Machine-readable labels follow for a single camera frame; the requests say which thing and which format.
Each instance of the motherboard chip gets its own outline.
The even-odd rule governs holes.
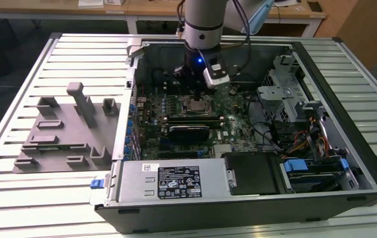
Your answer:
[[[205,99],[204,97],[196,101],[193,96],[184,96],[182,107],[185,113],[212,112],[210,100]]]
[[[202,111],[206,108],[206,104],[205,101],[202,100],[202,98],[198,101],[194,101],[194,99],[190,99],[188,101],[188,111]]]

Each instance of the black cable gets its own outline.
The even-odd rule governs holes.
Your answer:
[[[252,100],[249,100],[249,103],[248,103],[248,115],[246,115],[246,118],[248,118],[248,124],[250,126],[250,128],[253,129],[253,131],[264,138],[266,139],[266,141],[269,141],[269,143],[272,144],[272,146],[276,148],[277,151],[281,151],[281,148],[274,144],[273,140],[265,136],[264,133],[261,133],[253,126],[252,122],[250,122],[250,118],[249,118],[249,107],[250,107],[250,102]]]
[[[278,24],[280,24],[281,23],[280,7],[276,4],[273,4],[273,5],[274,5],[274,7],[277,8],[277,11],[278,11]]]
[[[184,5],[185,1],[186,0],[181,0],[181,2],[177,5],[177,15],[178,15],[178,22],[180,22],[180,24],[184,24],[184,22],[181,20],[181,15],[182,15],[182,5]]]
[[[268,144],[265,144],[265,138],[264,138],[264,137],[262,137],[262,143],[258,144],[258,145],[261,146],[261,148],[260,148],[260,151],[261,151],[261,152],[274,152],[274,151],[276,151],[276,149],[273,149],[273,150],[264,150],[264,146],[268,145]]]
[[[238,68],[238,71],[241,71],[249,64],[250,61],[250,57],[252,57],[252,44],[250,44],[250,24],[249,24],[249,19],[246,16],[246,13],[242,9],[242,6],[238,2],[238,0],[233,0],[233,4],[234,4],[234,8],[237,10],[238,16],[241,18],[242,21],[242,25],[244,25],[244,29],[246,30],[246,38],[244,43],[248,43],[248,57],[246,57],[246,61],[245,63],[241,65],[241,67]]]

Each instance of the warning label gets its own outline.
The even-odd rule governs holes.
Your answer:
[[[198,166],[158,168],[157,178],[160,199],[201,197]]]

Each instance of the barcode sticker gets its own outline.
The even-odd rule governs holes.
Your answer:
[[[157,171],[158,167],[160,167],[160,164],[142,164],[141,171],[142,172]]]

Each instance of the red wire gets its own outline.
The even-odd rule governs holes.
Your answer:
[[[306,133],[306,132],[308,132],[308,131],[304,130],[304,131],[301,131],[301,132],[298,132],[298,133],[296,134],[296,136],[294,136],[294,144],[296,144],[296,142],[297,142],[297,138],[298,138],[300,134]]]

